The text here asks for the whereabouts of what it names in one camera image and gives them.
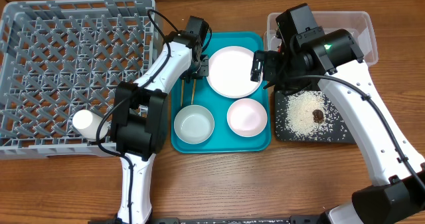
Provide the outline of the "wooden chopstick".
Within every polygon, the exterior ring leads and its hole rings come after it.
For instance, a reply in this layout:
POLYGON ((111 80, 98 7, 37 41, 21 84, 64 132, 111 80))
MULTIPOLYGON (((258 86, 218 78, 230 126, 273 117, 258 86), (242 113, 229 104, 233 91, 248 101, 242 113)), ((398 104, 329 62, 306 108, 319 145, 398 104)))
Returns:
POLYGON ((185 90, 185 81, 184 81, 184 80, 181 80, 181 99, 180 99, 180 107, 183 107, 184 90, 185 90))
POLYGON ((194 102, 196 85, 197 85, 197 80, 193 80, 193 87, 192 87, 192 93, 191 93, 191 105, 193 105, 193 102, 194 102))

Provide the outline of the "small pink plate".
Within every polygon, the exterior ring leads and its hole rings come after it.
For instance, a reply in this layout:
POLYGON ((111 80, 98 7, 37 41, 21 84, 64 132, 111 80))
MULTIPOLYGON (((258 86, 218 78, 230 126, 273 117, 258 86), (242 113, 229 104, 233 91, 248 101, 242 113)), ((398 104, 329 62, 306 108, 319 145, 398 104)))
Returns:
POLYGON ((265 107, 251 98, 242 98, 232 103, 226 120, 230 129, 237 135, 250 138, 260 134, 268 123, 265 107))

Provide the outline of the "brown food scrap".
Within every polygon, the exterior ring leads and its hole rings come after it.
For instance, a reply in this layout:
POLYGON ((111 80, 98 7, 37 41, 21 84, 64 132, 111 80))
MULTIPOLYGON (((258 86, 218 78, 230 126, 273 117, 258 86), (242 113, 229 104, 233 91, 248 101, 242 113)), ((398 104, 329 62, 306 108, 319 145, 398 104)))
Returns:
POLYGON ((322 110, 316 109, 312 112, 312 114, 313 114, 313 121, 315 123, 320 124, 325 121, 325 116, 322 110))

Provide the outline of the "white cup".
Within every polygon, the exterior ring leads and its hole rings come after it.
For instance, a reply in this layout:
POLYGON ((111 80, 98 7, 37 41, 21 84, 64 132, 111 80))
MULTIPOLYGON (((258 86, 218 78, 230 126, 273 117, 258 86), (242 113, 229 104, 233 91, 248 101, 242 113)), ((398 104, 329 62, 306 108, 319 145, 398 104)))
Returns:
POLYGON ((102 118, 99 115, 89 110, 79 110, 72 118, 72 125, 88 141, 95 142, 101 121, 102 118))

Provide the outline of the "red silver snack wrapper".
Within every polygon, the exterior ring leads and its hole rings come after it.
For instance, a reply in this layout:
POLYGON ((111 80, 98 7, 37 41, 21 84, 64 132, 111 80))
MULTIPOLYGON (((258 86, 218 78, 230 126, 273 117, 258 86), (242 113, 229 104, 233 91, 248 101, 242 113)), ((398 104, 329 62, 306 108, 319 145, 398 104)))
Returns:
POLYGON ((283 42, 283 41, 281 41, 281 42, 280 42, 280 45, 278 46, 278 52, 279 52, 279 53, 283 53, 284 48, 285 48, 284 42, 283 42))

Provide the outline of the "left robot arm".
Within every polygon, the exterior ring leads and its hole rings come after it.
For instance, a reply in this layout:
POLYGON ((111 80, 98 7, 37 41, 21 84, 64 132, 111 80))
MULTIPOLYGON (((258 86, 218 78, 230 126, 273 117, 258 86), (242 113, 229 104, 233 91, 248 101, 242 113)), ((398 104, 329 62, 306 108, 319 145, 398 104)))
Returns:
POLYGON ((184 30, 164 38, 161 54, 145 74, 116 87, 110 135, 123 168, 117 223, 149 221, 151 172, 167 136, 168 95, 178 80, 207 76, 204 51, 211 37, 209 24, 191 16, 184 30))

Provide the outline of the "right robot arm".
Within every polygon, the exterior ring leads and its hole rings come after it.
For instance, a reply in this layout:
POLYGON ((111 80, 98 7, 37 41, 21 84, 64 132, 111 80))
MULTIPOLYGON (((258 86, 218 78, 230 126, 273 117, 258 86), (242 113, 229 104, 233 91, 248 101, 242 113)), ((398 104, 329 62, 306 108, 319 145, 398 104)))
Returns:
POLYGON ((291 222, 396 223, 424 210, 424 157, 407 141, 379 96, 349 31, 326 33, 305 3, 276 18, 278 51, 254 53, 251 79, 289 95, 320 89, 359 147, 371 185, 320 215, 291 222))

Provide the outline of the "large white plate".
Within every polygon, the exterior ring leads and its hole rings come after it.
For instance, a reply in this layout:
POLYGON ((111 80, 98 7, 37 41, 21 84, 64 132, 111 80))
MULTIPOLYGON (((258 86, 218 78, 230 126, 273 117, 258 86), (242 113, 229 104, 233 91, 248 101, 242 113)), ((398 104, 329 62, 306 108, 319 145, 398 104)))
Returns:
POLYGON ((253 58, 253 51, 240 46, 218 50, 209 59, 208 84, 226 98, 244 98, 253 94, 261 84, 250 79, 253 58))

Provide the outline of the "teal serving tray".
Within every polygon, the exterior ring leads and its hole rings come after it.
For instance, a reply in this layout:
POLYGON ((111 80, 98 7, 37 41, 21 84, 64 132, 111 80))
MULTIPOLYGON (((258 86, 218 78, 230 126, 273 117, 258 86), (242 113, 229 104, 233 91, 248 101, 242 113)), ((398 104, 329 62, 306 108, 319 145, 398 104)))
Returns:
MULTIPOLYGON (((240 46, 253 52, 263 49, 263 41, 259 35, 253 32, 213 33, 205 54, 209 56, 218 50, 240 46)), ((180 107, 181 82, 175 83, 171 91, 171 143, 173 147, 184 154, 206 154, 225 152, 258 152, 265 149, 271 142, 270 105, 267 90, 264 90, 265 81, 260 81, 260 87, 251 95, 251 98, 265 107, 268 115, 268 123, 265 129, 257 136, 245 138, 235 134, 228 126, 226 115, 232 103, 242 98, 226 98, 216 93, 208 84, 207 77, 197 81, 193 105, 207 108, 213 115, 215 127, 209 139, 201 144, 188 144, 180 140, 174 131, 174 119, 182 108, 191 105, 191 93, 193 82, 185 84, 183 107, 180 107)))

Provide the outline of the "grey bowl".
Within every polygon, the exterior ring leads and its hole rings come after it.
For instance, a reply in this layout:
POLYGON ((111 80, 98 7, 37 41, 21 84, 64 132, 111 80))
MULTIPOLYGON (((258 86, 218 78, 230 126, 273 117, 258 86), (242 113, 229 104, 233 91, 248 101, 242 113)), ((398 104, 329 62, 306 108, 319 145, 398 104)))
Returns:
POLYGON ((174 119, 177 137, 188 144, 201 144, 210 138, 215 121, 212 113, 200 105, 190 105, 178 111, 174 119))

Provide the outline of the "clear plastic bin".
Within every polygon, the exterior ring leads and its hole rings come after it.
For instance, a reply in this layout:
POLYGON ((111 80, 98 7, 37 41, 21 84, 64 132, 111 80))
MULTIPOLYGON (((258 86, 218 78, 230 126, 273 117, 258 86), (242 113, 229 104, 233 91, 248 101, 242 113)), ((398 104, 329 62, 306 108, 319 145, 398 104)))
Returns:
MULTIPOLYGON (((368 66, 379 60, 377 41, 371 18, 364 11, 313 11, 316 23, 322 26, 325 34, 339 29, 345 29, 353 36, 364 54, 368 66)), ((270 13, 267 18, 266 32, 264 33, 264 50, 277 51, 281 40, 276 36, 278 28, 276 17, 280 13, 270 13)))

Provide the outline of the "grey plastic dish rack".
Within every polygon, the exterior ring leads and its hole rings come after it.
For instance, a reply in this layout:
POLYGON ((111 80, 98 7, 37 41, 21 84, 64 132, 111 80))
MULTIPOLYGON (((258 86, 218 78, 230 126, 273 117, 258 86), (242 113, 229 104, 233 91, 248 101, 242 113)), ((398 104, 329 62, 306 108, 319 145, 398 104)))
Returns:
POLYGON ((72 125, 79 110, 103 115, 116 86, 153 64, 162 40, 147 11, 155 0, 8 3, 1 16, 1 158, 106 156, 72 125))

